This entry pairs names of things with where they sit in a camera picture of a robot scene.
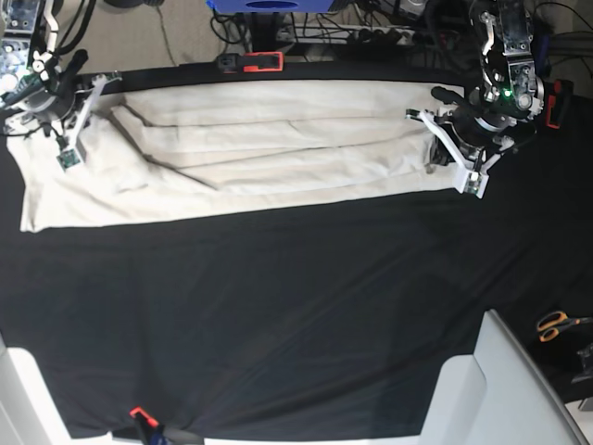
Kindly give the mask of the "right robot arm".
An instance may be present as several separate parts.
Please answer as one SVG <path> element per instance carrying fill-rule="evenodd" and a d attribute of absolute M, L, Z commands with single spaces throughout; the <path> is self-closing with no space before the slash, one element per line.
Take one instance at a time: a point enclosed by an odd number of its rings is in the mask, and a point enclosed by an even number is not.
<path fill-rule="evenodd" d="M 62 69 L 56 14 L 53 1 L 1 3 L 1 115 L 6 118 L 1 135 L 25 139 L 40 132 L 54 138 L 65 171 L 84 162 L 80 133 L 105 87 L 121 75 L 112 71 L 83 79 L 84 49 Z"/>

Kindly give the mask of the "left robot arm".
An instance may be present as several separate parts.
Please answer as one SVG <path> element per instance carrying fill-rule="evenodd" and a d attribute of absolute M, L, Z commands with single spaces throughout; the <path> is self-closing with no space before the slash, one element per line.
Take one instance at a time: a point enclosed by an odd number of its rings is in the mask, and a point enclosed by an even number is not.
<path fill-rule="evenodd" d="M 407 109 L 434 136 L 431 161 L 454 164 L 454 188 L 481 198 L 489 169 L 524 144 L 520 134 L 545 105 L 545 89 L 531 50 L 533 21 L 522 1 L 470 1 L 469 21 L 479 44 L 481 81 L 461 95 L 436 86 L 442 112 Z"/>

